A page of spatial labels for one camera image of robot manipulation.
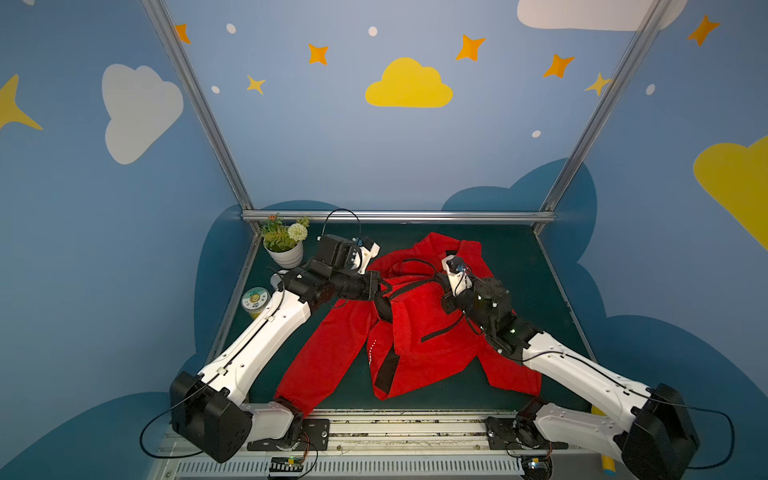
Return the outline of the red jacket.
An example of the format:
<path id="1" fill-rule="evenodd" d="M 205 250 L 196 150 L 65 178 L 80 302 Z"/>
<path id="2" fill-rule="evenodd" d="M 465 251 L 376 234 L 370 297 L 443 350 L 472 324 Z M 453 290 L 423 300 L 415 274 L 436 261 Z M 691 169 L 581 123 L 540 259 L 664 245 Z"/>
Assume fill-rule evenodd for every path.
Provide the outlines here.
<path id="1" fill-rule="evenodd" d="M 479 361 L 490 386 L 537 395 L 542 376 L 504 358 L 460 310 L 444 311 L 451 292 L 442 261 L 460 257 L 481 279 L 492 272 L 477 241 L 430 233 L 413 247 L 376 259 L 386 282 L 382 300 L 338 301 L 286 370 L 275 400 L 310 414 L 364 354 L 372 389 L 386 400 L 440 382 Z"/>

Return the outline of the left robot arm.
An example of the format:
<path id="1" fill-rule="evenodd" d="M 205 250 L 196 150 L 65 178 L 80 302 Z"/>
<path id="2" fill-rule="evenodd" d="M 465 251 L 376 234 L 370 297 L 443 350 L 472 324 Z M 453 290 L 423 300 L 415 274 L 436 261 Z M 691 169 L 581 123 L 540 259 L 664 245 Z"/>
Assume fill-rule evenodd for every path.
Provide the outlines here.
<path id="1" fill-rule="evenodd" d="M 219 463 L 256 441 L 295 446 L 303 413 L 286 401 L 249 406 L 250 388 L 282 344 L 320 306 L 334 298 L 374 298 L 380 275 L 368 266 L 379 251 L 368 237 L 323 235 L 308 261 L 275 273 L 274 294 L 250 326 L 198 373 L 181 372 L 172 382 L 172 429 Z"/>

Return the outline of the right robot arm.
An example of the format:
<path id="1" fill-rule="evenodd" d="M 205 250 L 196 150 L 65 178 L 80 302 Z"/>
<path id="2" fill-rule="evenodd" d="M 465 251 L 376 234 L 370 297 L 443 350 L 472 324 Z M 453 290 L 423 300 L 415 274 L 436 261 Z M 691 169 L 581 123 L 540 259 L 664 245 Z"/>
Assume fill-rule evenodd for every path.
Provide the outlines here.
<path id="1" fill-rule="evenodd" d="M 621 461 L 638 479 L 680 479 L 700 441 L 682 395 L 651 388 L 575 352 L 513 313 L 509 292 L 495 278 L 446 272 L 448 305 L 477 326 L 501 356 L 558 382 L 598 414 L 533 402 L 518 414 L 530 442 L 566 443 Z"/>

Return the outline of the white plant pot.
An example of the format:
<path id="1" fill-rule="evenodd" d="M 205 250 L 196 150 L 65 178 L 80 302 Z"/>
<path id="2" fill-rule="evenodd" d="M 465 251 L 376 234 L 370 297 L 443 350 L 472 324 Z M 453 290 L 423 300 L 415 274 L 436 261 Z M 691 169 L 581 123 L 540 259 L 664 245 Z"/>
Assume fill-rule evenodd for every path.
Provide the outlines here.
<path id="1" fill-rule="evenodd" d="M 304 248 L 302 242 L 297 243 L 293 248 L 284 252 L 275 252 L 269 248 L 267 248 L 266 251 L 274 262 L 276 262 L 281 268 L 287 270 L 298 267 L 303 262 L 304 258 Z"/>

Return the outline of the green artificial plant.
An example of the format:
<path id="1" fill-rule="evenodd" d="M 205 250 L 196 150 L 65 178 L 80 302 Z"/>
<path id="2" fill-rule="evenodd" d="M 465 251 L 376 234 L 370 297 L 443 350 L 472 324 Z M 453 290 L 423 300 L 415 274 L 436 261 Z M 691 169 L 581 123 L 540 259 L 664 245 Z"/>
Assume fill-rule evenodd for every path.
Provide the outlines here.
<path id="1" fill-rule="evenodd" d="M 307 217 L 301 217 L 288 225 L 279 214 L 269 216 L 261 224 L 265 248 L 275 253 L 284 253 L 295 248 L 307 239 L 309 225 Z"/>

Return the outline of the silver tin can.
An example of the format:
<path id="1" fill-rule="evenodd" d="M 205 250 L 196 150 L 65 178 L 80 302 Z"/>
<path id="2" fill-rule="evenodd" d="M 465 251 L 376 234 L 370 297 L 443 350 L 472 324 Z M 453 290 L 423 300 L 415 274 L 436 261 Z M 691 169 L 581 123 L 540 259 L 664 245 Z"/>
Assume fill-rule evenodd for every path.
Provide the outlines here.
<path id="1" fill-rule="evenodd" d="M 275 291 L 282 291 L 285 289 L 283 277 L 288 273 L 287 270 L 275 271 L 270 277 L 270 285 Z"/>

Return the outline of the right controller board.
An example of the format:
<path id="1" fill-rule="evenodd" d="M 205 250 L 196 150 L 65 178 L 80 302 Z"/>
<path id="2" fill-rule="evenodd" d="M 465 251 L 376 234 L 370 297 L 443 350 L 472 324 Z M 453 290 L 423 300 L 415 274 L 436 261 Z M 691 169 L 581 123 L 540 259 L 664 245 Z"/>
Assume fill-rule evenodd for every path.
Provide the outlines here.
<path id="1" fill-rule="evenodd" d="M 521 467 L 523 480 L 550 480 L 552 478 L 553 464 L 550 459 L 523 457 Z"/>

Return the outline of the controller board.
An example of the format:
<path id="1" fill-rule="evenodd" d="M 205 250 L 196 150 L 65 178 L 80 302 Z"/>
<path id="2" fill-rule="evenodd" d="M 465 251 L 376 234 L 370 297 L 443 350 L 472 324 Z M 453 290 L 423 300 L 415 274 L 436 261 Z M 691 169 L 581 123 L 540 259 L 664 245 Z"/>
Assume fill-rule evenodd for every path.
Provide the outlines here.
<path id="1" fill-rule="evenodd" d="M 550 459 L 523 457 L 521 467 L 523 480 L 550 480 L 552 478 L 553 464 Z"/>
<path id="2" fill-rule="evenodd" d="M 298 478 L 305 472 L 306 461 L 297 456 L 272 457 L 269 459 L 267 477 Z"/>

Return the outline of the yellow toy shovel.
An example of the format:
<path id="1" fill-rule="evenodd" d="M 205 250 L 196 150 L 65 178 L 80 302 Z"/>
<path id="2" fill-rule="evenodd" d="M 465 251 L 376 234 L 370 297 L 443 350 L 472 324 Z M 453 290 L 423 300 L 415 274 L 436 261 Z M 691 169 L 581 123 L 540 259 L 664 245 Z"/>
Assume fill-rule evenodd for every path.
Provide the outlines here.
<path id="1" fill-rule="evenodd" d="M 597 452 L 601 454 L 601 465 L 602 465 L 602 471 L 605 475 L 615 477 L 617 475 L 617 463 L 616 460 L 613 458 L 614 451 L 611 449 L 611 447 L 608 444 L 607 437 L 605 436 L 605 432 L 600 429 L 598 431 L 599 437 L 598 437 L 598 448 L 596 449 Z"/>

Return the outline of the left controller board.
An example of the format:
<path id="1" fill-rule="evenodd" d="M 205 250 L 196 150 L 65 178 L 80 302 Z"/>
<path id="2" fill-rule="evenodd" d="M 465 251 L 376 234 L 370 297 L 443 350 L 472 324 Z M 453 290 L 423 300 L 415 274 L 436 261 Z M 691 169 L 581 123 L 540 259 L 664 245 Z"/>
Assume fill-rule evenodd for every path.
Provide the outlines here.
<path id="1" fill-rule="evenodd" d="M 305 472 L 306 461 L 297 456 L 272 457 L 269 459 L 267 477 L 298 478 Z"/>

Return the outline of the aluminium frame rail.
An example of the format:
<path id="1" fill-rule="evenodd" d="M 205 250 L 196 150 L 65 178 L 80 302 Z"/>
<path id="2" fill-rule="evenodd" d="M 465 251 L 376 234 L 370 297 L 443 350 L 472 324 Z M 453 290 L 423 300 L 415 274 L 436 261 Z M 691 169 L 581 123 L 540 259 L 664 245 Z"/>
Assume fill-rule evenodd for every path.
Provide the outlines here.
<path id="1" fill-rule="evenodd" d="M 556 216 L 553 212 L 480 212 L 480 211 L 356 211 L 350 213 L 339 210 L 332 213 L 325 210 L 244 210 L 241 217 L 245 221 L 266 221 L 276 215 L 285 220 L 306 217 L 310 222 L 323 222 L 329 219 L 335 223 L 378 224 L 531 224 L 552 223 Z"/>

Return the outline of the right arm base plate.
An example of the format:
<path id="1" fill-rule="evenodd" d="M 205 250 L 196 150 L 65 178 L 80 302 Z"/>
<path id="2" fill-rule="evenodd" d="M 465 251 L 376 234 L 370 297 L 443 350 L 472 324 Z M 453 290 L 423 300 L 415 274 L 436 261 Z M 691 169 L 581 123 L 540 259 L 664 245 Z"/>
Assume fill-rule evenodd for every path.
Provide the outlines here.
<path id="1" fill-rule="evenodd" d="M 546 440 L 532 421 L 489 416 L 484 420 L 491 450 L 567 450 L 564 442 Z"/>

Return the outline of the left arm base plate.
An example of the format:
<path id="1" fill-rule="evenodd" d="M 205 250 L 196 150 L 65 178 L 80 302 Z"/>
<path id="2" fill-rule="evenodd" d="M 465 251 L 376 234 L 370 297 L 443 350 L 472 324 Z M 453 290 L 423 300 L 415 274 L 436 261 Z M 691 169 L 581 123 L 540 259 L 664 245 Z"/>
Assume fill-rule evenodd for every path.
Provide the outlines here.
<path id="1" fill-rule="evenodd" d="M 303 419 L 292 425 L 280 439 L 260 439 L 248 442 L 248 451 L 326 451 L 330 440 L 330 420 L 325 418 Z"/>

